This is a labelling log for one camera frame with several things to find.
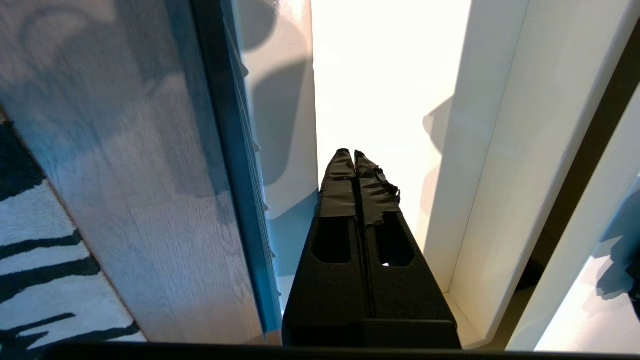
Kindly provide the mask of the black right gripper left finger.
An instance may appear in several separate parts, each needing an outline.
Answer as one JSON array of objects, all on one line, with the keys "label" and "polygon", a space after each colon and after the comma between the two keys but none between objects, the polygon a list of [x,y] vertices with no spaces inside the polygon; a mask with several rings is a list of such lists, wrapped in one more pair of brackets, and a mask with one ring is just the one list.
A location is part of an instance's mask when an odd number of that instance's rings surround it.
[{"label": "black right gripper left finger", "polygon": [[349,150],[327,165],[282,320],[284,346],[345,346],[346,331],[370,316],[364,225]]}]

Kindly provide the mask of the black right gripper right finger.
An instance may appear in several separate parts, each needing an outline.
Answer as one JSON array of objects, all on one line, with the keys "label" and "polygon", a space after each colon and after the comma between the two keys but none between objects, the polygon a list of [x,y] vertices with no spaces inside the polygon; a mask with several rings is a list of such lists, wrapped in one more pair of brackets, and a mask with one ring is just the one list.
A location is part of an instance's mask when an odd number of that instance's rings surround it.
[{"label": "black right gripper right finger", "polygon": [[365,333],[379,347],[459,348],[457,321],[384,171],[356,151],[366,251],[370,319]]}]

